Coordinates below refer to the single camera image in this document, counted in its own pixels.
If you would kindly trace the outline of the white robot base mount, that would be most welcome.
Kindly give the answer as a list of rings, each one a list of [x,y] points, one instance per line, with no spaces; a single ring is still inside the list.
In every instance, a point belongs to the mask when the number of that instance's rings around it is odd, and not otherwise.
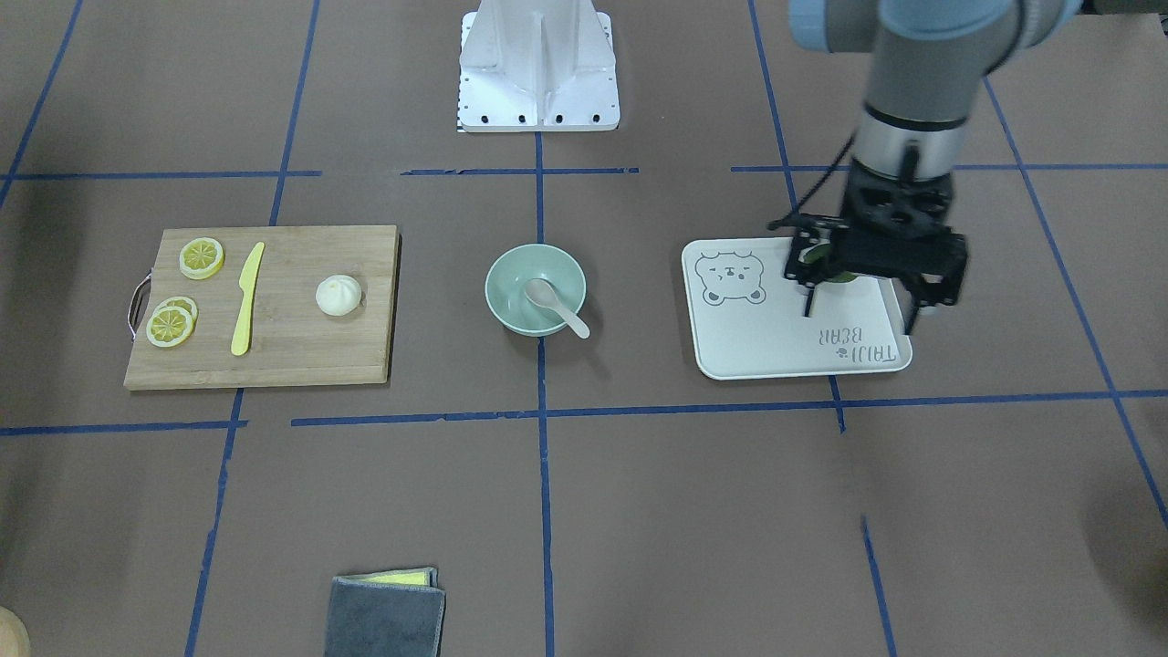
[[[464,132],[621,124],[613,25],[591,1],[484,1],[463,16],[459,65]]]

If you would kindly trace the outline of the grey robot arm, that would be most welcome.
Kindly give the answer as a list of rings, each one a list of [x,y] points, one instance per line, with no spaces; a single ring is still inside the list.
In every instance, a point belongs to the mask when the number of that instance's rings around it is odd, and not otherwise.
[[[771,229],[797,231],[785,279],[815,293],[846,275],[897,281],[923,307],[955,305],[968,244],[948,224],[953,170],[982,79],[1068,25],[1078,1],[792,1],[788,23],[806,50],[871,56],[858,126],[834,216],[794,205]]]

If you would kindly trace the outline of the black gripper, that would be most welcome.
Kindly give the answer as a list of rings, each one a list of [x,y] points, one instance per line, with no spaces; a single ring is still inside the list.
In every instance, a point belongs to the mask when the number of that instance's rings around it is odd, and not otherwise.
[[[913,333],[922,307],[958,304],[969,249],[967,237],[948,224],[955,203],[954,175],[910,182],[851,161],[837,212],[807,212],[806,205],[830,175],[833,171],[826,171],[783,219],[784,227],[794,231],[783,275],[802,286],[802,317],[812,316],[815,288],[833,274],[801,265],[799,255],[823,242],[830,243],[827,265],[858,277],[901,282],[910,300],[902,328],[905,336]]]

